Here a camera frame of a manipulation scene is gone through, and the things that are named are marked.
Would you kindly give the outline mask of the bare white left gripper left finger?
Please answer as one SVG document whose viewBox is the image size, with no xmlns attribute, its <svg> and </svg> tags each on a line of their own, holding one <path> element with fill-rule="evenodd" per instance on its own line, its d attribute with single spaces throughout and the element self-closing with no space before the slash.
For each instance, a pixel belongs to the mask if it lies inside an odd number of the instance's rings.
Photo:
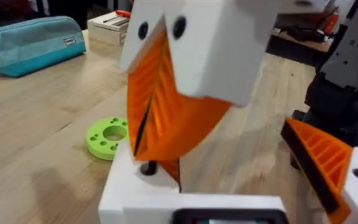
<svg viewBox="0 0 358 224">
<path fill-rule="evenodd" d="M 179 184 L 160 166 L 154 175 L 140 171 L 143 162 L 136 162 L 128 140 L 118 144 L 98 206 L 101 224 L 124 223 L 123 201 L 138 194 L 177 194 Z"/>
</svg>

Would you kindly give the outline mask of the white orange left gripper right finger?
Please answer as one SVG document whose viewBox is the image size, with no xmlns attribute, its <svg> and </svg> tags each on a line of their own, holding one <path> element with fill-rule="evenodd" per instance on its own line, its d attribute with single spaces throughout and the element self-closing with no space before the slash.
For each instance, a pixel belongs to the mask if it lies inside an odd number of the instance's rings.
<svg viewBox="0 0 358 224">
<path fill-rule="evenodd" d="M 281 135 L 321 204 L 317 223 L 358 223 L 358 146 L 292 118 Z"/>
</svg>

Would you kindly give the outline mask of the finger of the white orange right gripper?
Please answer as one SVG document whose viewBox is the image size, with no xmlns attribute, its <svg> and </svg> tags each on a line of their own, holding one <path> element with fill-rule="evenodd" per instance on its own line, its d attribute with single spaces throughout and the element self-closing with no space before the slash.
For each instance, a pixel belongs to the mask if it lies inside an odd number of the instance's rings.
<svg viewBox="0 0 358 224">
<path fill-rule="evenodd" d="M 279 1 L 162 1 L 166 44 L 138 161 L 174 161 L 248 104 Z"/>
<path fill-rule="evenodd" d="M 160 74 L 166 44 L 162 1 L 135 1 L 122 51 L 120 69 L 127 73 L 127 118 L 135 156 L 142 140 Z"/>
</svg>

